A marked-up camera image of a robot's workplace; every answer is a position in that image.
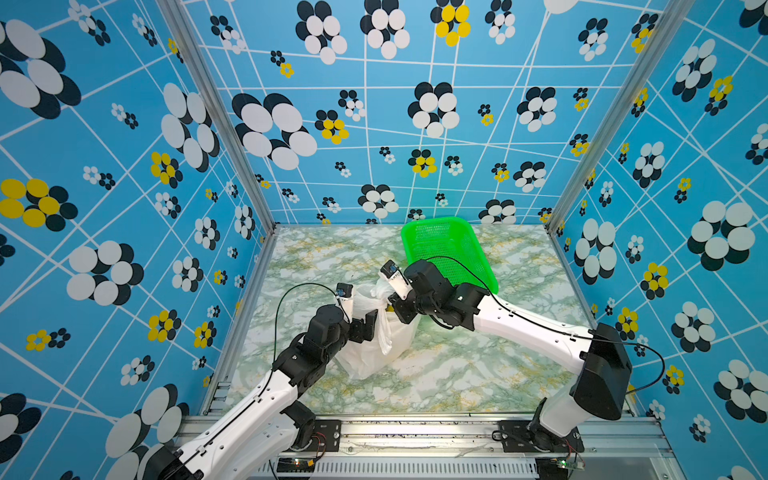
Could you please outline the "white plastic bag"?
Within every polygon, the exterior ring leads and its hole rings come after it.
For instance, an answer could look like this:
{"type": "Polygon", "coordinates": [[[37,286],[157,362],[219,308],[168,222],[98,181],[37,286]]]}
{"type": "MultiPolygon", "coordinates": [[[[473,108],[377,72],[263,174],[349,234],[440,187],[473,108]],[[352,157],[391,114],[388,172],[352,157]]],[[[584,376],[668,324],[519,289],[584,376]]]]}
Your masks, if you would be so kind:
{"type": "Polygon", "coordinates": [[[393,288],[379,279],[375,284],[354,286],[351,301],[342,301],[346,303],[346,309],[351,305],[352,319],[362,318],[371,310],[378,311],[374,339],[365,343],[348,340],[335,356],[352,380],[364,380],[372,376],[411,347],[419,319],[415,318],[409,325],[402,324],[394,311],[389,311],[391,305],[388,297],[393,293],[393,288]]]}

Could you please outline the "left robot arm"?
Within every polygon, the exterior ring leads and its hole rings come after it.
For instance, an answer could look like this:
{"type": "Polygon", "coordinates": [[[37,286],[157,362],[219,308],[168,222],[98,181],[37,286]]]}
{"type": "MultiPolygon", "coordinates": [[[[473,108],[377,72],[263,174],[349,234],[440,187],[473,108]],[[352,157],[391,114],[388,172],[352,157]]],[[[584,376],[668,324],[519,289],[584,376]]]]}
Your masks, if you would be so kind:
{"type": "Polygon", "coordinates": [[[306,445],[315,415],[299,398],[348,342],[373,340],[377,320],[375,310],[349,320],[337,305],[319,307],[251,394],[193,440],[147,454],[137,477],[246,479],[281,452],[306,445]]]}

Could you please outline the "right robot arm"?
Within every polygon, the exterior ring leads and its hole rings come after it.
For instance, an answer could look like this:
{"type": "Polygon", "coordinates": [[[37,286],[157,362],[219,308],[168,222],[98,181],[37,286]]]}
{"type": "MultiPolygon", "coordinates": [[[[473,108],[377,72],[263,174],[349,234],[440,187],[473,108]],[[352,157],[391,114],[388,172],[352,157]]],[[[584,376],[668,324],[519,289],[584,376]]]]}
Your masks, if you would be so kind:
{"type": "Polygon", "coordinates": [[[632,365],[611,327],[554,321],[501,300],[481,279],[453,284],[429,260],[418,260],[406,269],[387,261],[380,276],[394,290],[388,301],[401,322],[425,315],[447,329],[495,335],[572,373],[569,383],[540,401],[520,441],[542,452],[574,448],[577,428],[585,421],[621,418],[632,365]]]}

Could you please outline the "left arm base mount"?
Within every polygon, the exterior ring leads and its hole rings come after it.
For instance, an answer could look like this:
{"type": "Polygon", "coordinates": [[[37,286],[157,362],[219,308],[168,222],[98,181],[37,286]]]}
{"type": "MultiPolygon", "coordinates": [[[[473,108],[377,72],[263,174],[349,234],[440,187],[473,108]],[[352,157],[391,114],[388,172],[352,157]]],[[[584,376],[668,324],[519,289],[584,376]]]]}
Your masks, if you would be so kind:
{"type": "Polygon", "coordinates": [[[289,451],[338,452],[342,433],[342,421],[337,419],[316,419],[308,426],[301,427],[289,451]]]}

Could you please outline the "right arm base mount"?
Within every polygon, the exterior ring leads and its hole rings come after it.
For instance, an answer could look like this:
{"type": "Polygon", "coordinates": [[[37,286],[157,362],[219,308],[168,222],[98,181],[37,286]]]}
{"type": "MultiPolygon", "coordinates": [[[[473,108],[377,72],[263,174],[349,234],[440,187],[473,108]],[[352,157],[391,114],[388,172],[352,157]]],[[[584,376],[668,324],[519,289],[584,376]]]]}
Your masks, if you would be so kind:
{"type": "Polygon", "coordinates": [[[531,428],[527,420],[502,420],[491,437],[506,453],[583,453],[584,444],[577,428],[566,437],[558,437],[543,428],[531,428]]]}

